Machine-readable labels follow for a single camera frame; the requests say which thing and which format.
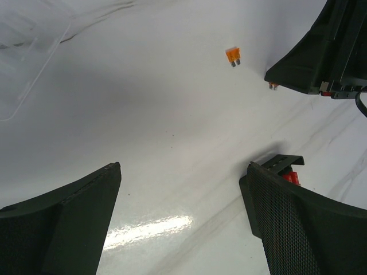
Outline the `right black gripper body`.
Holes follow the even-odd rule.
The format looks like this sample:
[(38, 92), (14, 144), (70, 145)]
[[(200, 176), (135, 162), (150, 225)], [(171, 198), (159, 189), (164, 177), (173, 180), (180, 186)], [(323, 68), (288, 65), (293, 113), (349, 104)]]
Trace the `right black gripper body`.
[(326, 33), (331, 43), (321, 96), (350, 99), (366, 92), (366, 1), (335, 1)]

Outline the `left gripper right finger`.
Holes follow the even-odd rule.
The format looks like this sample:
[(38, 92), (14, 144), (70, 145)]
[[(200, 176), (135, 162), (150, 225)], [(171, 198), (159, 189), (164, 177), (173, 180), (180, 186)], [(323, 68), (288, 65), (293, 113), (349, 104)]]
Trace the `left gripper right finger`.
[(271, 274), (366, 274), (366, 210), (247, 168)]

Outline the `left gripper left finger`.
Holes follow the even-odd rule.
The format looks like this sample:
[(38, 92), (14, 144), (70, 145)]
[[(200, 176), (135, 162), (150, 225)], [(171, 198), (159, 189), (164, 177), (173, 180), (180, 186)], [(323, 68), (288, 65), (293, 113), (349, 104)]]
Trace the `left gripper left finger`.
[(110, 163), (1, 209), (1, 274), (96, 274), (121, 183)]

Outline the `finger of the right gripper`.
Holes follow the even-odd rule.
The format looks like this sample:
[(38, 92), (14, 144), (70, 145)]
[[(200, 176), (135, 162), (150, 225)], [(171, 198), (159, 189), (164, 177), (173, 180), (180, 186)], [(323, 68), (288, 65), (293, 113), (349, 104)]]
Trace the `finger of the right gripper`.
[(275, 65), (264, 80), (306, 95), (317, 95), (328, 72), (344, 14), (344, 1), (327, 1), (305, 36)]

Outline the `orange fuse pair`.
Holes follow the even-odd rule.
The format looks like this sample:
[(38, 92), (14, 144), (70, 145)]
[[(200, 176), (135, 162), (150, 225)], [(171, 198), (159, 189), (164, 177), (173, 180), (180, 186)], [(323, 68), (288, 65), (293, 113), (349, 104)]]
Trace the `orange fuse pair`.
[(269, 89), (273, 90), (273, 91), (276, 91), (278, 89), (278, 84), (275, 84), (275, 83), (272, 83), (270, 82), (269, 83)]
[(231, 66), (235, 68), (241, 64), (240, 48), (234, 47), (225, 51), (227, 59)]

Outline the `red fuse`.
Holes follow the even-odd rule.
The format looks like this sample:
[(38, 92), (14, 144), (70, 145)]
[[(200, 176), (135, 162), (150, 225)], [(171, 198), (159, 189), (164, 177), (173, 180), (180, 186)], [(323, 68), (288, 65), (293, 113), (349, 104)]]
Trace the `red fuse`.
[(283, 178), (296, 186), (301, 186), (298, 178), (298, 173), (295, 171), (290, 171), (284, 174)]

